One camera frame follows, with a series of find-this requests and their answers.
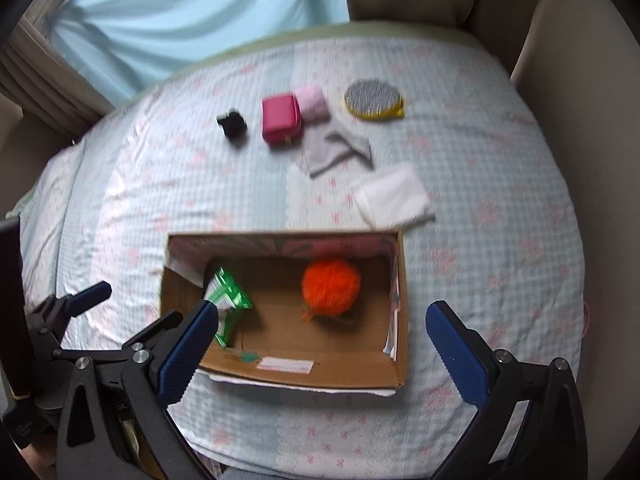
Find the orange fluffy pompom toy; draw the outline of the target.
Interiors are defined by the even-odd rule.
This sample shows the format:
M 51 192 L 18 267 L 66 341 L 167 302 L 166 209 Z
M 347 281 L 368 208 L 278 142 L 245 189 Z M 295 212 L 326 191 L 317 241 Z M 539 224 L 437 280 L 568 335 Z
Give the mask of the orange fluffy pompom toy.
M 361 274 L 349 261 L 328 257 L 312 260 L 303 273 L 303 320 L 340 318 L 354 306 L 361 286 Z

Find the checkered floral bed sheet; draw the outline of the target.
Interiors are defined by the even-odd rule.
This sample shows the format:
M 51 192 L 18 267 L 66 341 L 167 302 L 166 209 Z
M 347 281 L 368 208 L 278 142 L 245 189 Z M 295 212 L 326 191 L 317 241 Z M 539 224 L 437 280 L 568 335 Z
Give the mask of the checkered floral bed sheet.
M 347 87 L 379 79 L 405 116 L 349 114 Z M 15 210 L 29 304 L 112 285 L 111 299 L 68 326 L 64 344 L 111 349 L 160 313 L 167 237 L 180 232 L 358 229 L 349 159 L 311 179 L 295 154 L 262 140 L 262 98 L 318 84 L 376 168 L 413 166 L 432 220 L 404 237 L 408 377 L 398 393 L 343 396 L 253 388 L 198 374 L 171 408 L 198 452 L 242 469 L 296 477 L 418 478 L 468 426 L 424 330 L 445 300 L 495 348 L 525 362 L 582 345 L 584 256 L 574 207 L 532 112 L 501 64 L 453 42 L 381 37 L 303 41 L 207 66 L 111 114 L 55 156 Z M 234 108 L 246 135 L 216 117 Z

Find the green mattress pad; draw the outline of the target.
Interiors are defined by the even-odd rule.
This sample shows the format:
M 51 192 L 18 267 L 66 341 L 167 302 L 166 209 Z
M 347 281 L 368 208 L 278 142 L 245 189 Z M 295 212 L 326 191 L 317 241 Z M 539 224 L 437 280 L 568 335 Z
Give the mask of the green mattress pad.
M 255 52 L 262 52 L 278 47 L 296 44 L 301 41 L 325 40 L 341 37 L 385 37 L 385 38 L 410 38 L 453 42 L 464 44 L 474 48 L 483 49 L 480 40 L 473 35 L 455 28 L 442 27 L 431 24 L 404 23 L 392 21 L 354 21 L 349 23 L 314 26 L 305 29 L 282 32 L 274 36 L 240 44 L 237 47 L 222 51 L 205 60 L 186 66 L 182 70 L 173 73 L 160 84 L 168 84 L 169 81 L 178 80 L 189 76 L 197 70 L 207 66 L 213 66 L 224 61 L 242 58 Z

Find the round grey yellow sponge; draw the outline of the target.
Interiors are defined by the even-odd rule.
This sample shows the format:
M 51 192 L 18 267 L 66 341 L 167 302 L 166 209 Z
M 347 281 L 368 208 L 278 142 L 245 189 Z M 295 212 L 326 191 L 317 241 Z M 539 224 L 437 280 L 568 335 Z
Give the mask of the round grey yellow sponge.
M 379 79 L 360 79 L 344 93 L 349 114 L 366 122 L 399 119 L 405 116 L 404 98 L 399 90 Z

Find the pink fluffy towel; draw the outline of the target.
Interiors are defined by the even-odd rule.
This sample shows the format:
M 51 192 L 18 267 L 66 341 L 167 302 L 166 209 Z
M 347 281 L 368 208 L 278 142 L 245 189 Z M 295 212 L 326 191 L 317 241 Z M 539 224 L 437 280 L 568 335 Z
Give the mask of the pink fluffy towel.
M 303 122 L 318 124 L 318 122 L 326 122 L 330 119 L 329 105 L 319 86 L 298 88 L 294 91 L 294 96 Z

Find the black scrunchie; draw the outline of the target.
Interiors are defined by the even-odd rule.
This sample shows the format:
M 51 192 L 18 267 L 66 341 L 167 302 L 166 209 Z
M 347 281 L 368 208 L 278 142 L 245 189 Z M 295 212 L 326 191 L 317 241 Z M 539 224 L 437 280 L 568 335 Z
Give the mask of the black scrunchie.
M 217 125 L 224 132 L 224 136 L 230 141 L 239 141 L 247 132 L 247 124 L 243 116 L 234 108 L 226 114 L 216 117 Z

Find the light blue curtain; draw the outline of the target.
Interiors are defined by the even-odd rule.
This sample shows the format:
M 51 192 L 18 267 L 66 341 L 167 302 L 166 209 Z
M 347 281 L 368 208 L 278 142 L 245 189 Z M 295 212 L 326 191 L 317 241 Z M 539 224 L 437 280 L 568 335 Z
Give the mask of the light blue curtain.
M 49 30 L 64 60 L 119 106 L 222 51 L 348 19 L 346 0 L 66 0 Z

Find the green wet wipes pack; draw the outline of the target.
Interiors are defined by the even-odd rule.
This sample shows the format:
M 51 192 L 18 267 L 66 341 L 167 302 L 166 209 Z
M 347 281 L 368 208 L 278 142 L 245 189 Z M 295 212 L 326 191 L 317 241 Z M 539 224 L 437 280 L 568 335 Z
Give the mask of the green wet wipes pack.
M 222 348 L 226 348 L 230 344 L 236 322 L 245 311 L 254 308 L 250 297 L 230 272 L 219 268 L 208 281 L 203 298 L 217 309 L 218 328 L 215 340 Z

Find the open cardboard box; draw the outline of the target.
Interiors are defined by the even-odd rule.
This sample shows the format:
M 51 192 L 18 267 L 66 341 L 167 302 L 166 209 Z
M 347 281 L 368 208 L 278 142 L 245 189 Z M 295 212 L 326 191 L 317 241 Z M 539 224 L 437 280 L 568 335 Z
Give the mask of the open cardboard box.
M 338 257 L 360 289 L 335 318 L 311 313 L 303 275 Z M 399 230 L 180 233 L 168 236 L 160 310 L 188 312 L 218 270 L 229 272 L 252 308 L 228 344 L 213 342 L 201 367 L 218 382 L 392 396 L 408 370 L 408 286 Z

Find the white textured cloth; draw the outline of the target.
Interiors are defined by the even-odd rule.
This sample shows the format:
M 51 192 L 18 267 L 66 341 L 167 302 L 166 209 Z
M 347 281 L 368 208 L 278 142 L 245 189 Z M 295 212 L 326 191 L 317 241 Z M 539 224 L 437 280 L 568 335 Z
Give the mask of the white textured cloth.
M 413 166 L 384 167 L 352 182 L 352 197 L 374 230 L 411 226 L 432 215 L 430 198 Z

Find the grey cloth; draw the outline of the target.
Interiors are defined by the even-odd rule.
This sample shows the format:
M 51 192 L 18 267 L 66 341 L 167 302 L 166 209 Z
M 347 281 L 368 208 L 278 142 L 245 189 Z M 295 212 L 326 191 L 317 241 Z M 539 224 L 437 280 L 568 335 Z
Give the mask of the grey cloth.
M 373 164 L 369 140 L 350 132 L 333 118 L 306 125 L 294 162 L 303 174 L 313 179 L 352 156 L 360 157 L 369 166 Z

